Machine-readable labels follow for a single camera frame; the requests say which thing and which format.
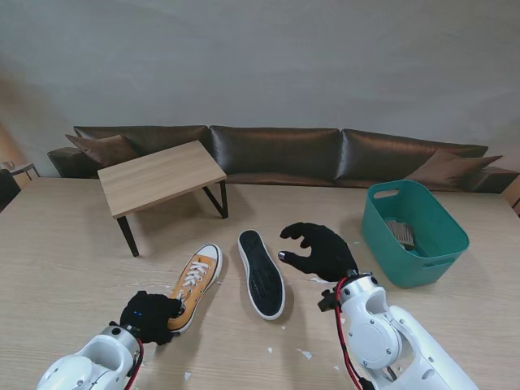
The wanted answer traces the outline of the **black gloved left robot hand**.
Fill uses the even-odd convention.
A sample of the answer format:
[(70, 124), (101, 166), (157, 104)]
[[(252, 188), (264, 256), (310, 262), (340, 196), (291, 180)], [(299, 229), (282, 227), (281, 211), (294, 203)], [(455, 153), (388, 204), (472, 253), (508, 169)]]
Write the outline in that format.
[(119, 325), (136, 328), (137, 336), (143, 344), (165, 345), (173, 338), (168, 322), (184, 313), (182, 307), (183, 304), (178, 299), (141, 290), (123, 309)]

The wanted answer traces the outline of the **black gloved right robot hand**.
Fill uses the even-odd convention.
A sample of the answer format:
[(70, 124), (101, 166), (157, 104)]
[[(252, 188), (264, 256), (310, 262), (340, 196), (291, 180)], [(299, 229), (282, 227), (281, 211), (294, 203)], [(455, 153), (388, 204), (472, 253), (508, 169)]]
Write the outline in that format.
[(315, 274), (328, 282), (339, 282), (359, 274), (358, 265), (347, 243), (328, 227), (298, 222), (285, 227), (282, 239), (302, 239), (300, 247), (310, 248), (310, 255), (301, 256), (280, 251), (279, 260), (305, 274)]

